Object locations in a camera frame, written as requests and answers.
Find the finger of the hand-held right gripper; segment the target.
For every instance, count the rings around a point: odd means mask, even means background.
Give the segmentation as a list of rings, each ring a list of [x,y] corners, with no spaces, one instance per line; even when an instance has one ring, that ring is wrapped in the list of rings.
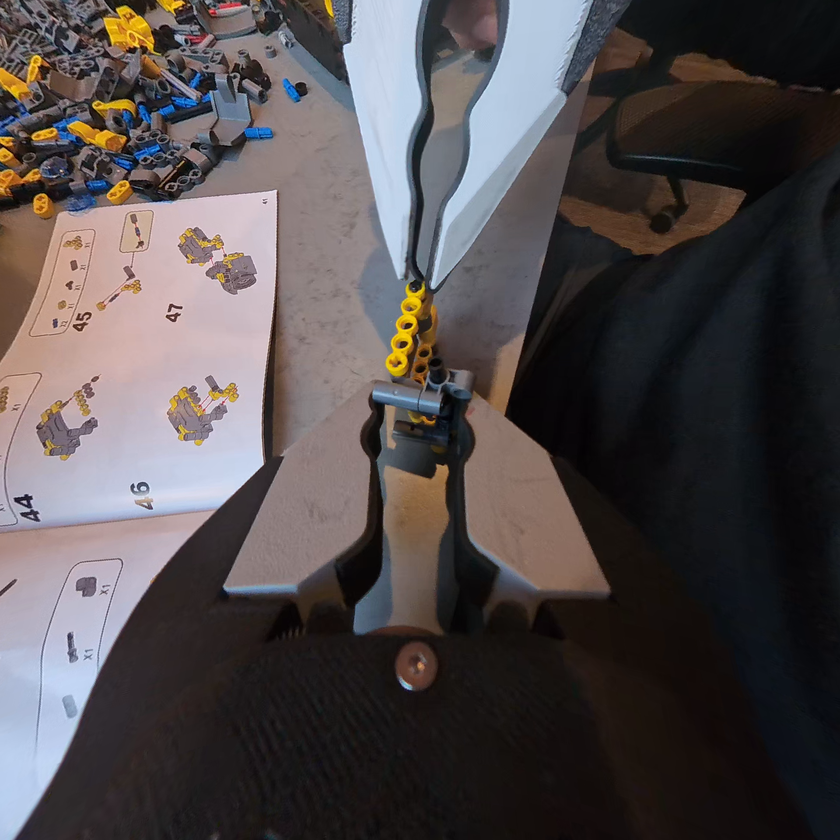
[[[432,128],[428,33],[437,4],[343,2],[343,57],[375,207],[398,279],[420,282],[422,152]]]
[[[475,243],[568,96],[584,1],[496,2],[490,68],[465,111],[464,151],[436,217],[427,286],[440,288]]]

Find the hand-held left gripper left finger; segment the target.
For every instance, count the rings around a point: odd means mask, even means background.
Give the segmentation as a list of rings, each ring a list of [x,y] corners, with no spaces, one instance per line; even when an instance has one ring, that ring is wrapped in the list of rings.
[[[383,408],[357,392],[282,456],[229,572],[231,596],[353,610],[382,571]]]

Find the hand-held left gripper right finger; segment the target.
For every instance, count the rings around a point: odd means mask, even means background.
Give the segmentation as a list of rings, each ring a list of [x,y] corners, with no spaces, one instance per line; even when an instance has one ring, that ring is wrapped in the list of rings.
[[[602,568],[551,456],[486,401],[454,424],[448,512],[457,615],[488,627],[498,612],[534,627],[544,604],[604,601]]]

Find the grey yellow brick assembly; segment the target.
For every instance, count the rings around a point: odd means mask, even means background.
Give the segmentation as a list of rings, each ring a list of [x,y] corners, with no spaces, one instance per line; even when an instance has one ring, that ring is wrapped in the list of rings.
[[[474,394],[472,371],[431,360],[425,376],[393,377],[374,384],[375,403],[394,410],[392,454],[386,460],[403,472],[432,479],[437,468],[460,456],[460,431]]]

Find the yellow five-hole brick beam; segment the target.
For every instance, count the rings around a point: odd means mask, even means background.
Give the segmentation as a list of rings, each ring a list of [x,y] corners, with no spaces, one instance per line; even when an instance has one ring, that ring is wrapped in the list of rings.
[[[410,281],[406,285],[405,293],[400,314],[395,321],[395,332],[391,338],[391,351],[385,358],[385,369],[393,378],[414,382],[411,373],[415,336],[420,321],[428,317],[429,310],[434,305],[434,294],[426,288],[422,280]]]
[[[432,359],[436,356],[438,334],[438,312],[432,305],[428,317],[420,321],[415,336],[415,351],[411,378],[422,384],[426,381],[430,371]]]

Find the grey desk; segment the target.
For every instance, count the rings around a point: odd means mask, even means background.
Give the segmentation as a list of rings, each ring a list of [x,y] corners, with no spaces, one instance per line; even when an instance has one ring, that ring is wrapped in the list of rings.
[[[372,381],[408,280],[385,245]],[[342,361],[369,312],[362,258],[312,230],[291,254],[277,235],[275,317],[303,316],[286,373],[298,385],[349,373]],[[494,339],[497,280],[464,287],[457,322],[438,301],[437,347]],[[310,365],[300,364],[309,361]],[[286,450],[264,463],[174,551],[108,652],[51,782],[14,838],[587,838],[598,748],[560,643],[513,612],[489,626],[456,613],[448,469],[387,463],[394,410],[382,406],[377,468],[381,573],[353,610],[299,611],[287,597],[231,596],[224,584]]]

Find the person's right hand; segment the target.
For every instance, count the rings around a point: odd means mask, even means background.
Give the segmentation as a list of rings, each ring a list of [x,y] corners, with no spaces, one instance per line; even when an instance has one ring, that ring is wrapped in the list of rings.
[[[471,51],[478,60],[489,62],[498,40],[496,1],[447,1],[443,16],[459,48]]]

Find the yellow black brick vehicle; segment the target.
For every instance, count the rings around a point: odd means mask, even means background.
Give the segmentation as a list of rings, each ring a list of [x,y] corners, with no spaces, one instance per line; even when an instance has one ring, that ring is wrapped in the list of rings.
[[[330,1],[279,1],[280,12],[294,39],[337,80],[348,84],[343,47]]]

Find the grey sloped brick piece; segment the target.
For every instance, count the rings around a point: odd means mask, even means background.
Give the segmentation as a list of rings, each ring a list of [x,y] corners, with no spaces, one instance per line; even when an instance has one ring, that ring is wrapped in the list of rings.
[[[215,75],[216,87],[209,92],[216,122],[209,130],[210,143],[232,148],[245,142],[253,118],[247,95],[238,91],[239,75]]]

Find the black office chair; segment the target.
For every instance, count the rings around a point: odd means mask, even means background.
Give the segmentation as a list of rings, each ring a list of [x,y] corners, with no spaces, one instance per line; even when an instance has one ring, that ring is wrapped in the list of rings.
[[[681,81],[669,72],[672,62],[595,78],[592,92],[612,103],[573,151],[603,136],[616,169],[664,177],[673,198],[650,220],[656,234],[669,233],[688,210],[685,182],[740,190],[750,204],[838,145],[838,91]]]

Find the person's dark clothing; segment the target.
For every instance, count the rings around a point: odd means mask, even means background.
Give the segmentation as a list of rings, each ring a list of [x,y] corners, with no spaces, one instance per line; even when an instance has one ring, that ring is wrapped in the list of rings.
[[[712,619],[815,838],[838,838],[838,183],[836,147],[657,255],[558,218],[571,300],[508,406]]]

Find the open instruction booklet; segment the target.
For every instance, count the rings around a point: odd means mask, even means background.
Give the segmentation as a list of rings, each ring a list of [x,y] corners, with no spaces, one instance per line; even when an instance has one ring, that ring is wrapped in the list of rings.
[[[2,359],[1,830],[154,577],[264,463],[276,191],[61,213]]]

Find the pile of loose brick pieces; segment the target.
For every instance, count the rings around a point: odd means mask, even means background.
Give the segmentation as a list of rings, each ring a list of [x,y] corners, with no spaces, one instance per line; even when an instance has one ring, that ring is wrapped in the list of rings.
[[[253,113],[275,85],[265,62],[224,46],[251,35],[266,59],[302,48],[278,2],[2,2],[2,210],[47,218],[98,196],[173,201],[247,142],[271,139]],[[232,148],[208,136],[219,73],[239,75],[253,118]]]

